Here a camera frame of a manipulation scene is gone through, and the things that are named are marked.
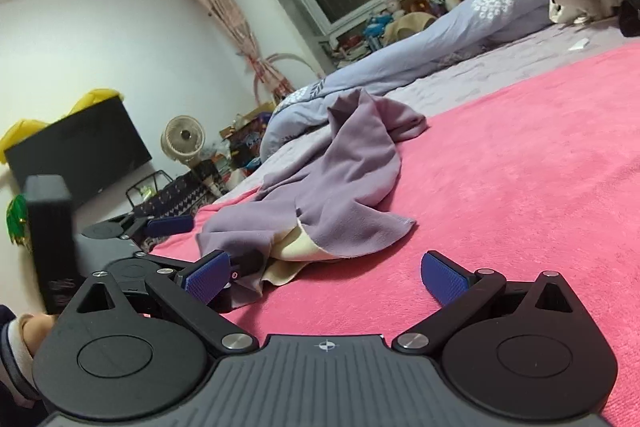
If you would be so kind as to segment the person's left hand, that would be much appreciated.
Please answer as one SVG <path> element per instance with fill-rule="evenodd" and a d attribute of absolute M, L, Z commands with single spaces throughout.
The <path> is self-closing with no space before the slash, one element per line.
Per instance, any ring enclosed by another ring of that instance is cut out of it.
<path fill-rule="evenodd" d="M 21 336 L 28 352 L 34 357 L 53 329 L 58 317 L 53 314 L 37 313 L 21 317 Z"/>

